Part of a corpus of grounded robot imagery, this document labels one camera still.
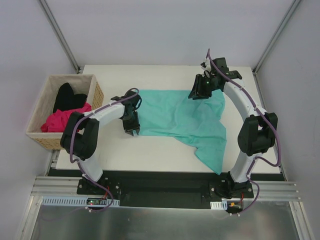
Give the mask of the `teal t shirt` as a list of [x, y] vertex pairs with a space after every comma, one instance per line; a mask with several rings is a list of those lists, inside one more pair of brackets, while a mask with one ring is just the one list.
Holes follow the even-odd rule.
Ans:
[[220, 90], [208, 99], [190, 99], [187, 90], [140, 90], [137, 110], [141, 136], [172, 137], [194, 147], [194, 155], [221, 174], [227, 130], [220, 122], [225, 97]]

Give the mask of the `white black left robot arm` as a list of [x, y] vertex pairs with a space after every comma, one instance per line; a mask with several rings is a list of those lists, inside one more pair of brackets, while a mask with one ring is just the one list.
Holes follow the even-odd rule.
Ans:
[[96, 153], [99, 131], [110, 122], [120, 119], [124, 132], [138, 135], [140, 123], [137, 110], [142, 103], [137, 88], [129, 89], [123, 96], [115, 96], [110, 102], [85, 113], [73, 112], [66, 124], [60, 145], [69, 154], [70, 162], [76, 163], [82, 173], [85, 186], [94, 194], [111, 195]]

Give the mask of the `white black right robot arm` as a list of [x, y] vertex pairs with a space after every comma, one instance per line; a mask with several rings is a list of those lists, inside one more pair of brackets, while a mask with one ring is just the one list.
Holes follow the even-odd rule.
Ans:
[[230, 70], [224, 57], [212, 59], [206, 56], [201, 67], [203, 73], [195, 76], [188, 97], [205, 100], [220, 90], [230, 98], [243, 120], [237, 137], [239, 155], [225, 179], [214, 187], [214, 193], [226, 199], [241, 197], [252, 188], [251, 172], [256, 161], [261, 160], [279, 139], [278, 117], [255, 102], [246, 90], [241, 74]]

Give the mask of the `wicker laundry basket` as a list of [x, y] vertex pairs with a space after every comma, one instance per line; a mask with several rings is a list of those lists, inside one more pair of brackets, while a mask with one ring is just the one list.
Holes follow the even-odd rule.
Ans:
[[103, 101], [103, 91], [93, 74], [50, 75], [25, 133], [47, 150], [60, 150], [70, 115], [95, 110]]

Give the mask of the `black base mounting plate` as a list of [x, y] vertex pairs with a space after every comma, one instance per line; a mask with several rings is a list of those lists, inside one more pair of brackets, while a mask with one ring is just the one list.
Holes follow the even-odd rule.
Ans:
[[208, 209], [222, 199], [253, 199], [249, 181], [233, 183], [228, 173], [111, 171], [105, 183], [122, 207]]

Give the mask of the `black t shirt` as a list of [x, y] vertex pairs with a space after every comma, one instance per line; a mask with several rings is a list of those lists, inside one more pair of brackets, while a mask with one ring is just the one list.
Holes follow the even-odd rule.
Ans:
[[85, 105], [87, 97], [83, 93], [75, 94], [71, 85], [64, 83], [58, 90], [52, 112], [80, 109]]

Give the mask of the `pink t shirt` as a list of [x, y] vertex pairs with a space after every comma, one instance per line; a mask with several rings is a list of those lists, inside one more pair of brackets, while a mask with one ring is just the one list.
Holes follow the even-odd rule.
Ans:
[[42, 133], [63, 133], [70, 115], [73, 112], [85, 113], [92, 110], [92, 106], [89, 103], [85, 103], [83, 107], [77, 109], [70, 110], [57, 110], [55, 113], [49, 115], [45, 121], [45, 123], [40, 127]]

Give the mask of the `right rear aluminium post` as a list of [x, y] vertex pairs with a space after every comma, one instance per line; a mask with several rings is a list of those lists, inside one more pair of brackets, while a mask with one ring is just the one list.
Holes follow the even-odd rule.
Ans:
[[289, 8], [286, 10], [284, 16], [282, 17], [281, 21], [279, 22], [276, 30], [272, 34], [270, 40], [268, 41], [265, 49], [263, 50], [261, 56], [259, 57], [256, 65], [252, 69], [252, 73], [254, 76], [257, 75], [261, 67], [263, 66], [264, 62], [266, 61], [267, 57], [270, 55], [273, 48], [276, 46], [276, 43], [280, 39], [282, 33], [286, 29], [287, 25], [289, 24], [290, 20], [298, 10], [299, 6], [301, 5], [302, 0], [293, 0], [289, 5]]

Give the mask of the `aluminium post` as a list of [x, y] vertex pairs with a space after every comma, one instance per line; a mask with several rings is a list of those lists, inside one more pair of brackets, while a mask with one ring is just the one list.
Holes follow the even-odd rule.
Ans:
[[69, 60], [71, 66], [73, 67], [76, 74], [81, 73], [81, 66], [77, 62], [48, 2], [46, 0], [38, 0], [38, 4], [40, 5], [49, 25], [51, 26], [53, 33], [55, 34], [60, 46], [62, 47], [67, 59]]
[[302, 0], [293, 0], [289, 5], [289, 8], [286, 10], [284, 16], [282, 17], [281, 21], [279, 22], [276, 30], [272, 34], [270, 40], [268, 41], [265, 49], [263, 50], [261, 56], [259, 57], [256, 65], [252, 69], [252, 73], [254, 76], [257, 75], [261, 67], [263, 66], [264, 62], [266, 61], [267, 57], [270, 55], [273, 48], [276, 46], [276, 43], [280, 39], [282, 33], [286, 29], [287, 25], [289, 24], [290, 20], [298, 10], [299, 6], [301, 5]]

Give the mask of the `aluminium front frame rail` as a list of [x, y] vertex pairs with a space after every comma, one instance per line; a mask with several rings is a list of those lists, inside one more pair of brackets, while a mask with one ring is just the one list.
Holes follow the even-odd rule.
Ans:
[[[300, 201], [301, 194], [295, 182], [286, 181], [282, 174], [252, 174], [253, 183], [245, 182], [234, 187], [233, 198], [246, 199], [255, 196], [264, 201]], [[216, 198], [217, 192], [226, 190], [228, 173], [213, 172], [159, 172], [159, 171], [104, 171], [103, 184], [119, 199], [138, 192], [143, 194], [200, 194]], [[102, 196], [105, 191], [84, 180], [79, 170], [57, 170], [50, 168], [47, 176], [35, 179], [33, 195], [83, 195]]]

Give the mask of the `left rear aluminium post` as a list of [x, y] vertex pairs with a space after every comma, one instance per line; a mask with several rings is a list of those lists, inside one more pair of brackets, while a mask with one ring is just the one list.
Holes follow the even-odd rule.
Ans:
[[38, 4], [40, 5], [49, 25], [51, 26], [53, 33], [55, 34], [60, 46], [62, 47], [67, 59], [69, 60], [71, 66], [73, 67], [76, 74], [81, 73], [81, 66], [77, 62], [48, 2], [46, 0], [38, 0]]

